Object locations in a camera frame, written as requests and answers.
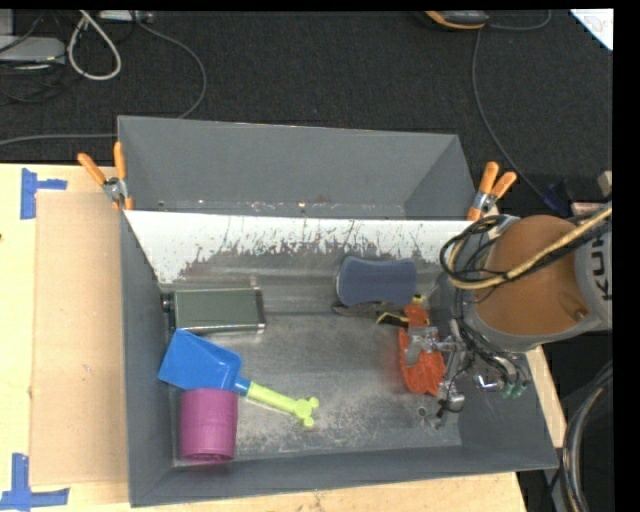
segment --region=gray plastic container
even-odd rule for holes
[[[309,239],[287,240],[286,250],[198,252],[177,278],[159,279],[154,272],[164,260],[149,249],[150,237],[165,249],[178,246],[178,238],[169,238],[174,235],[182,236],[179,243],[198,243],[190,236],[192,217],[176,228],[175,213],[359,226],[406,221],[407,230],[421,229],[418,221],[427,228],[453,226],[464,220],[475,194],[456,135],[126,116],[119,118],[118,134],[134,215],[155,212],[146,220],[155,227],[144,236],[133,217],[121,217],[132,505],[557,467],[533,387],[518,400],[504,400],[463,377],[463,411],[434,430],[419,414],[435,410],[434,399],[403,387],[397,329],[331,312],[345,255],[398,257],[388,248],[381,252],[376,240],[354,242],[348,233],[331,245],[326,233],[315,231]],[[237,247],[233,242],[247,233],[225,235],[228,246]],[[421,289],[439,281],[436,249],[429,257],[414,251]],[[176,456],[180,391],[157,379],[171,337],[161,296],[225,285],[258,286],[267,327],[258,336],[212,341],[241,355],[246,378],[294,398],[317,396],[320,407],[316,427],[305,430],[292,417],[241,398],[234,461],[189,465]],[[444,326],[448,305],[433,297],[434,320]]]

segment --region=pink cup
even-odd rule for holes
[[[224,389],[192,389],[180,397],[180,458],[221,464],[234,457],[238,395]]]

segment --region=wooden table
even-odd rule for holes
[[[67,181],[20,219],[21,171]],[[115,175],[103,168],[107,176]],[[80,166],[0,165],[0,491],[11,454],[34,491],[70,487],[53,510],[130,510],[120,332],[118,215]],[[565,419],[541,349],[529,354],[556,447]],[[153,510],[524,511],[514,473],[230,499]]]

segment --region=black carpet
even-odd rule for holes
[[[490,25],[523,28],[547,17],[486,12]],[[39,14],[16,10],[16,34]],[[558,213],[541,199],[549,190],[565,204],[603,199],[597,179],[612,168],[613,52],[568,9],[553,10],[536,30],[481,31],[443,29],[422,11],[155,14],[150,27],[195,53],[206,73],[188,119],[452,133],[476,184],[489,160],[520,172],[500,203],[506,213]],[[78,11],[48,11],[34,35],[68,41],[79,19]],[[122,56],[113,80],[87,80],[69,66],[38,74],[0,68],[0,161],[75,163],[83,151],[111,165],[118,115],[179,117],[196,104],[203,77],[187,50],[139,26],[102,26]],[[88,72],[113,69],[93,30],[76,56]],[[69,134],[114,135],[9,143]],[[599,369],[580,361],[610,353],[611,335],[598,339],[595,352],[580,339],[558,346],[555,357],[547,352],[554,378],[574,378],[562,381],[561,398],[563,387],[573,390]]]

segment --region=robotic hand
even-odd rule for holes
[[[464,371],[479,387],[515,398],[531,378],[525,352],[613,328],[611,217],[611,202],[566,220],[488,216],[443,246],[451,339],[466,356],[447,367],[443,410],[461,409],[463,397],[449,390]]]

